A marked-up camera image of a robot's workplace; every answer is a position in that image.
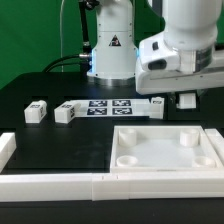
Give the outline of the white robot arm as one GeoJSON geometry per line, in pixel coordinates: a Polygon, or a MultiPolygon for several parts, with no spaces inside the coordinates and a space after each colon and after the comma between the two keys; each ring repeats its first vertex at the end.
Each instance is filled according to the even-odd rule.
{"type": "Polygon", "coordinates": [[[83,29],[87,78],[135,84],[141,95],[224,87],[224,47],[217,46],[224,0],[78,0],[96,12],[97,43],[83,29]]]}

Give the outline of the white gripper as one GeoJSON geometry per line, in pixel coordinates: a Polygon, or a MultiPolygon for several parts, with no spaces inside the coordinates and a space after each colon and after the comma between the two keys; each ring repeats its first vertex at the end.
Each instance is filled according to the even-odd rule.
{"type": "Polygon", "coordinates": [[[197,90],[201,99],[208,88],[224,87],[224,50],[215,51],[212,63],[198,73],[186,75],[177,71],[144,71],[137,60],[136,91],[141,95],[166,93],[171,104],[177,104],[178,91],[197,90]]]}

